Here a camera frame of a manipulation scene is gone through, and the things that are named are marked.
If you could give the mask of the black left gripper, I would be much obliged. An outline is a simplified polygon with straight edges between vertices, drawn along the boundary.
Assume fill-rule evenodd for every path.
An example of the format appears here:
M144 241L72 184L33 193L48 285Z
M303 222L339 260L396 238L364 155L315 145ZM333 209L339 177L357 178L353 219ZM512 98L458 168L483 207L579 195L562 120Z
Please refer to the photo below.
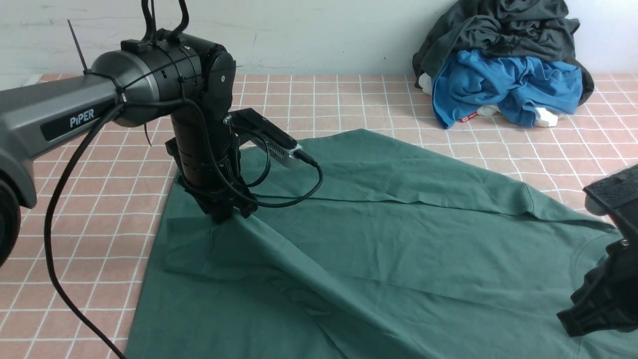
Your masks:
M178 166L178 184L203 213L222 223L236 211L244 218L257 211L241 177L238 138L222 118L205 114L205 127L196 112L174 112L170 118L174 138L165 144L167 153Z

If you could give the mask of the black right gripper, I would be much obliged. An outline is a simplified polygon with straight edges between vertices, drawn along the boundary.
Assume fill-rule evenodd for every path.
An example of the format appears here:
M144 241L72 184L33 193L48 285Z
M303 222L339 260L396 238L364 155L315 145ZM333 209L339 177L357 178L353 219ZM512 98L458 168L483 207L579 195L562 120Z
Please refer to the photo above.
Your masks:
M606 259L572 293L572 307L557 314L570 337L608 330L629 333L638 327L637 246L621 239L606 252Z

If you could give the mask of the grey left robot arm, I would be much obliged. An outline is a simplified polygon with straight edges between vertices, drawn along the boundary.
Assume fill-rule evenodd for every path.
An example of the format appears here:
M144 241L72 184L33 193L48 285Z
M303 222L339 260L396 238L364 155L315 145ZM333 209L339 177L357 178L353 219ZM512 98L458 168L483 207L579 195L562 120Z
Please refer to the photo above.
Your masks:
M82 76L1 92L1 261L16 244L20 210L37 203L36 158L100 121L134 128L170 116L166 143L180 184L222 223L257 210L240 173L239 141L226 124L236 61L223 45L161 29L157 41L128 39Z

